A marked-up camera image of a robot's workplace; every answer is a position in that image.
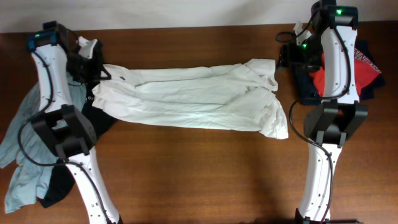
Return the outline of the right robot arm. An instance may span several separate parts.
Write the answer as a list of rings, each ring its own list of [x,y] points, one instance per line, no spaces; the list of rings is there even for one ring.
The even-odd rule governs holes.
[[[335,167],[343,146],[368,116],[360,104],[354,76],[354,45],[358,10],[336,1],[317,1],[306,26],[296,24],[291,38],[283,40],[278,67],[315,70],[323,68],[322,96],[302,98],[303,104],[317,102],[304,119],[309,163],[305,190],[294,223],[331,223]]]

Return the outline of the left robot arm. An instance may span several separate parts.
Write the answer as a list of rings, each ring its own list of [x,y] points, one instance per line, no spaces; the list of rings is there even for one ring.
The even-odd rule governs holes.
[[[95,127],[73,104],[67,76],[81,84],[98,84],[111,78],[104,67],[99,40],[77,37],[71,46],[70,29],[56,21],[27,38],[37,68],[40,105],[28,118],[49,151],[72,176],[85,204],[90,223],[122,223],[106,190],[96,158]]]

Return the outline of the white t-shirt black print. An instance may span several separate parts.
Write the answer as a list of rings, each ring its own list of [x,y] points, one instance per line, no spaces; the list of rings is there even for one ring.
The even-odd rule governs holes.
[[[95,108],[130,123],[259,132],[287,139],[275,92],[275,61],[213,67],[130,70],[106,65],[111,79],[93,88]]]

